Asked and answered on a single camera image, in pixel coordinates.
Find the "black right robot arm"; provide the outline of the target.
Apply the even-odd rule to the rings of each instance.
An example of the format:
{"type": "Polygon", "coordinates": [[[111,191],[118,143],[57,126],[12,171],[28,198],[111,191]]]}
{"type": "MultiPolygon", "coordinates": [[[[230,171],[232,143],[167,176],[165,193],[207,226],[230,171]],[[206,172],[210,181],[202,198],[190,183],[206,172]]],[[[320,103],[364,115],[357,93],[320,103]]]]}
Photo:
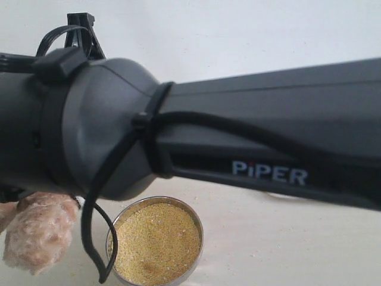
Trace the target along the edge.
{"type": "Polygon", "coordinates": [[[80,48],[1,55],[1,200],[181,177],[380,210],[380,60],[160,83],[80,48]]]}

